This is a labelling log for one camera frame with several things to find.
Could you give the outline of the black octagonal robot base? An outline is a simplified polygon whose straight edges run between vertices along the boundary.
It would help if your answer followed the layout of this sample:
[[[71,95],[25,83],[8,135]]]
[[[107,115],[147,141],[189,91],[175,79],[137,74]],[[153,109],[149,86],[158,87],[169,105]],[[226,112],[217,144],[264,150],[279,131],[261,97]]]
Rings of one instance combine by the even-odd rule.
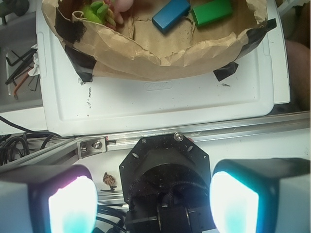
[[[131,233],[201,233],[215,228],[209,155],[181,133],[141,138],[120,164]]]

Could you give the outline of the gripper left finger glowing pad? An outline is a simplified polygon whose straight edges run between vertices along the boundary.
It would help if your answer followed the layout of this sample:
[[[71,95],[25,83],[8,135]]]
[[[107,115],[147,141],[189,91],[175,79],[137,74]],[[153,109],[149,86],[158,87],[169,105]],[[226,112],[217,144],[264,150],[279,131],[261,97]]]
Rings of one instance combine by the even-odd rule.
[[[2,233],[90,233],[97,189],[83,165],[9,166],[0,171]]]

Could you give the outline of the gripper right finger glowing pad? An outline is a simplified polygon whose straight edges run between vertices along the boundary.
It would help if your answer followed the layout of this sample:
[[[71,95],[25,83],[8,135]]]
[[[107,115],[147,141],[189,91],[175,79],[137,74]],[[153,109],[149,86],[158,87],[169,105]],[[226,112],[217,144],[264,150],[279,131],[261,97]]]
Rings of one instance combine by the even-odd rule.
[[[214,168],[209,197],[221,233],[309,233],[311,162],[223,159]]]

